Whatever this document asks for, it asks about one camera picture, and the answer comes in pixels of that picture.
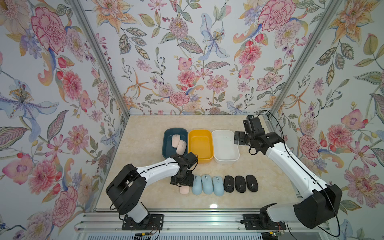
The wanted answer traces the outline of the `pink mouse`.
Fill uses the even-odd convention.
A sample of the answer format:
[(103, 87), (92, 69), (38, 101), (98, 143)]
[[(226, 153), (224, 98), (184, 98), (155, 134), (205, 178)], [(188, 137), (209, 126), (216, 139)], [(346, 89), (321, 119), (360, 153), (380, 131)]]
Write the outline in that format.
[(180, 140), (178, 143), (178, 146), (176, 148), (176, 153), (180, 156), (184, 155), (185, 151), (187, 149), (187, 143), (183, 140)]
[(180, 187), (180, 193), (182, 195), (188, 195), (189, 192), (190, 192), (190, 187), (188, 187), (188, 186), (181, 186)]
[(172, 135), (172, 147), (177, 148), (181, 140), (180, 135)]

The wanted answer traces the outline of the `light blue mouse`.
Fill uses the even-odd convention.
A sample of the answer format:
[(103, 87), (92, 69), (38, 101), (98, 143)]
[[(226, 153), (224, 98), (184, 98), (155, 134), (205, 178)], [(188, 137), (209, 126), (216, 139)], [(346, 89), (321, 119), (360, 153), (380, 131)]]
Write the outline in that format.
[(214, 191), (214, 194), (217, 197), (223, 196), (224, 192), (225, 192), (223, 178), (220, 177), (220, 176), (214, 176), (212, 178), (212, 181), (213, 181), (213, 191)]
[(211, 195), (214, 191), (212, 177), (210, 175), (201, 176), (203, 192), (206, 195)]
[(200, 195), (203, 192), (202, 178), (199, 175), (194, 176), (192, 193), (196, 196)]

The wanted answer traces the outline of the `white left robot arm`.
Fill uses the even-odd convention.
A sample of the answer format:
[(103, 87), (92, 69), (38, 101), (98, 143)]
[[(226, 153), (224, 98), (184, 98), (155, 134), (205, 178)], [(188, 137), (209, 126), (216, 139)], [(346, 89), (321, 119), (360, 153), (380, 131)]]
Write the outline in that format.
[(143, 224), (150, 217), (147, 208), (140, 203), (146, 187), (168, 177), (171, 178), (171, 185), (191, 187), (194, 181), (193, 170), (197, 164), (198, 157), (192, 152), (185, 156), (176, 154), (146, 167), (136, 168), (128, 164), (107, 186), (106, 194), (120, 215), (127, 215), (136, 224)]

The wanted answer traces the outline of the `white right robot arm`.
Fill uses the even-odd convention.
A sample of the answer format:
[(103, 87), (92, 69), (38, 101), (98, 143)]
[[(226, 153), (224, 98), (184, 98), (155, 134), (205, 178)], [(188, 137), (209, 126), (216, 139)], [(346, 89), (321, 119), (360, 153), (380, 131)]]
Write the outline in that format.
[(330, 186), (309, 170), (276, 133), (257, 136), (235, 132), (234, 143), (255, 149), (272, 160), (303, 198), (296, 204), (271, 204), (263, 207), (261, 214), (270, 222), (299, 222), (313, 229), (338, 216), (342, 190), (337, 185)]

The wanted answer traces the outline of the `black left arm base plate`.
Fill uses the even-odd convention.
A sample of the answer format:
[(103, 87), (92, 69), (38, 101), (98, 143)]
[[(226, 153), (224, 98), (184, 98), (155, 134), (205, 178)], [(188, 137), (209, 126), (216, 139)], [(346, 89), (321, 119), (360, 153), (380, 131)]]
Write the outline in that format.
[(125, 215), (122, 225), (123, 231), (151, 231), (162, 230), (164, 224), (163, 214), (149, 214), (143, 221), (136, 223), (131, 217)]

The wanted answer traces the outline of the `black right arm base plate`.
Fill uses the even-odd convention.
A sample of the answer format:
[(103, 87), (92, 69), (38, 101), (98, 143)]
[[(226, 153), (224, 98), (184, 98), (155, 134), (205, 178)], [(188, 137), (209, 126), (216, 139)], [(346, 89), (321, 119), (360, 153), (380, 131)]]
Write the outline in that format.
[(283, 222), (273, 222), (265, 214), (244, 214), (240, 223), (245, 225), (247, 231), (251, 230), (266, 230), (266, 231), (285, 231), (287, 229), (286, 224)]

